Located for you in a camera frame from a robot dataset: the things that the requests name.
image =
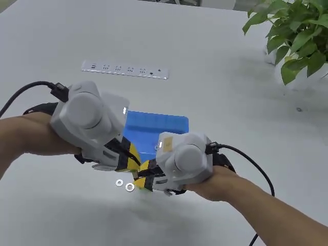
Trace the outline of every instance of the forearm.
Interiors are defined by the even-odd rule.
[[[240,179],[227,201],[251,224],[267,246],[327,245],[328,228],[251,182]]]
[[[0,179],[10,164],[23,154],[19,136],[21,120],[19,117],[0,120]]]

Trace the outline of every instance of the electrical outlet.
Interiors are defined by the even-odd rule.
[[[81,70],[86,72],[120,74],[147,78],[169,78],[168,69],[137,65],[118,65],[116,62],[91,62],[86,60],[83,62]]]
[[[107,70],[109,70],[109,65],[106,65],[106,64],[105,64],[105,65],[103,65],[102,68],[103,68],[104,71],[107,71]]]
[[[146,68],[140,68],[139,73],[142,74],[142,75],[145,75],[147,73]]]
[[[116,73],[120,73],[122,70],[122,66],[115,66],[114,70]]]
[[[133,73],[134,72],[134,68],[133,67],[128,67],[127,72],[128,72],[128,74],[129,73]]]

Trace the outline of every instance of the white table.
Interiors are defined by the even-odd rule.
[[[246,20],[243,12],[141,1],[20,0],[0,15],[0,105],[32,81],[93,80],[129,98],[131,110],[187,116],[191,131],[245,151],[279,198],[328,224],[327,146],[263,62],[268,27],[244,37]],[[84,59],[154,64],[170,78],[80,72]],[[53,101],[48,92],[29,90],[6,116]],[[240,175],[268,190],[250,163],[225,153]],[[118,178],[132,179],[73,156],[21,157],[0,182],[0,244],[248,245],[253,237],[228,204],[191,192],[128,193],[115,186]]]

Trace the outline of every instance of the potted plant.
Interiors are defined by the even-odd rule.
[[[252,25],[271,22],[267,34],[268,54],[285,85],[298,80],[310,86],[328,75],[328,0],[261,0],[260,10],[248,12],[244,34]]]

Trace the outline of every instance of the hand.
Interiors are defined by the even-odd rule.
[[[20,117],[23,152],[36,155],[79,154],[81,149],[60,138],[51,128],[51,116],[35,112]]]
[[[213,176],[198,184],[188,184],[186,189],[210,201],[227,201],[233,186],[238,185],[243,178],[228,168],[214,166]]]

